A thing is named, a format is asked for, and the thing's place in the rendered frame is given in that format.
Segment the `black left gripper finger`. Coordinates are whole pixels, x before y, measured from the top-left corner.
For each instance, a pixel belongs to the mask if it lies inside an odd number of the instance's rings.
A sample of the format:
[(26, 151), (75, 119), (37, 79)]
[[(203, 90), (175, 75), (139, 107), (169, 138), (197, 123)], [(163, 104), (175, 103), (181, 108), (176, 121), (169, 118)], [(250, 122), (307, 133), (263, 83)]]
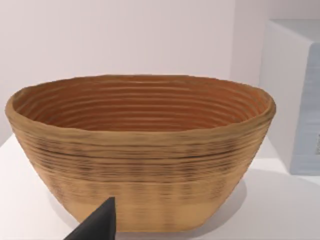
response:
[(109, 197), (63, 240), (116, 240), (116, 200)]

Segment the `woven wooden basket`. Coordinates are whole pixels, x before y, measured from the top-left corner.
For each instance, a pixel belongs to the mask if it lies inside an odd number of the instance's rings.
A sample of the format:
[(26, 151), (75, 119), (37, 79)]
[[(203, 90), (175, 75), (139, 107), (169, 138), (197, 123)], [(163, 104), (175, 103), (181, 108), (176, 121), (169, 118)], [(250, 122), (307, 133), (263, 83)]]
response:
[(276, 113), (244, 83), (98, 75), (24, 87), (5, 115), (32, 167), (79, 222), (114, 197), (121, 232), (182, 232), (228, 199)]

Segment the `light blue box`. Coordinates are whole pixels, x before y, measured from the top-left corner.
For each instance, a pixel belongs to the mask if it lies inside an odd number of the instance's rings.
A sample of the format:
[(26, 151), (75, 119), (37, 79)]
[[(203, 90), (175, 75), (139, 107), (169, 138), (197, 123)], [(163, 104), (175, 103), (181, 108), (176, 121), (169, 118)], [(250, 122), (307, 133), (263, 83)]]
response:
[(320, 42), (308, 52), (290, 173), (320, 176)]

